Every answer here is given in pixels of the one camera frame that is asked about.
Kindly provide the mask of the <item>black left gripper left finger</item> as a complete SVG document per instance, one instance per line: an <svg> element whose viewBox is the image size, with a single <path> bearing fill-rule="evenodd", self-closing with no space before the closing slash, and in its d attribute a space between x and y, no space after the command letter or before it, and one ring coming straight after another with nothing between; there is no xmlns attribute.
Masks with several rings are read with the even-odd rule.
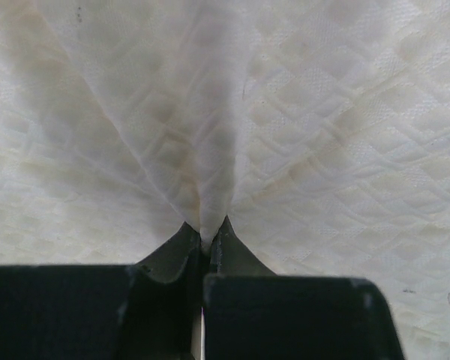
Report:
<svg viewBox="0 0 450 360"><path fill-rule="evenodd" d="M0 359L191 359L200 237L135 264L0 265Z"/></svg>

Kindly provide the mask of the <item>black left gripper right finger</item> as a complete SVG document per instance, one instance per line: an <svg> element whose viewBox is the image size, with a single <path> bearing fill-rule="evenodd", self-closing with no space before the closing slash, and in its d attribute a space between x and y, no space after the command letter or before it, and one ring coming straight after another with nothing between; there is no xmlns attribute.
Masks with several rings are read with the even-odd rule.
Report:
<svg viewBox="0 0 450 360"><path fill-rule="evenodd" d="M379 288L360 277L279 275L225 220L203 281L207 359L402 359Z"/></svg>

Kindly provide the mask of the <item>cream quilted pillow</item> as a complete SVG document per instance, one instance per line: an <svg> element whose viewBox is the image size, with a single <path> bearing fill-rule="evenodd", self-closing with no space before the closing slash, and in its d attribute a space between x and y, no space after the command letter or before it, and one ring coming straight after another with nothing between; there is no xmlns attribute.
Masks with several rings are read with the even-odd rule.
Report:
<svg viewBox="0 0 450 360"><path fill-rule="evenodd" d="M0 264L225 218L450 359L450 1L0 1Z"/></svg>

